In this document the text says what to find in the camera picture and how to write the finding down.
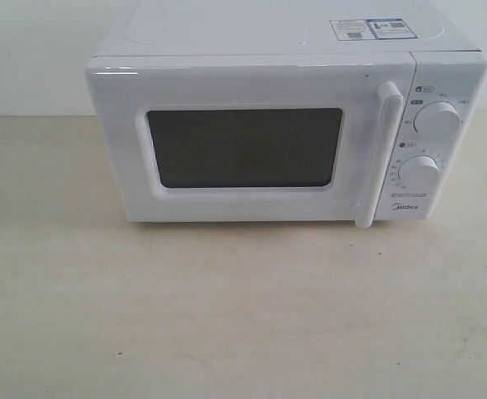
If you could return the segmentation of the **upper white control knob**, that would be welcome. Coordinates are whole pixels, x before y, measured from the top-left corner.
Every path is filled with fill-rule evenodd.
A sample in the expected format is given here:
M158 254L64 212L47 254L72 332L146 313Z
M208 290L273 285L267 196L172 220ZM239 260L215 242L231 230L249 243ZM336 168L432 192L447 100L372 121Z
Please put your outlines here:
M414 119L416 132L427 140L454 135L461 127L460 116L453 105L437 101L424 106Z

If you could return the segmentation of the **white microwave oven body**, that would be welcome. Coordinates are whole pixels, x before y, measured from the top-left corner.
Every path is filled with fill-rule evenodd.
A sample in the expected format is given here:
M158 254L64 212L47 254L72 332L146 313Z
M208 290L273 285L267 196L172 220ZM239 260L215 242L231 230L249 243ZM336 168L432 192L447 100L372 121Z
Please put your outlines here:
M408 40L338 41L330 20L401 18ZM410 54L416 72L387 167L376 221L432 214L470 122L487 72L482 51L427 1L136 1L106 34L94 57L321 56ZM415 130L430 103L455 107L461 127L439 140ZM440 170L429 188L406 188L398 170L412 157Z

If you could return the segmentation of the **white microwave door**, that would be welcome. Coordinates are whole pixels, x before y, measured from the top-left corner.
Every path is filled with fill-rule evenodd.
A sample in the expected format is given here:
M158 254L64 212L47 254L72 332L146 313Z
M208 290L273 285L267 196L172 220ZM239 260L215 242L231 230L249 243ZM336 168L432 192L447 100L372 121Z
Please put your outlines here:
M376 219L416 72L380 55L94 57L132 222Z

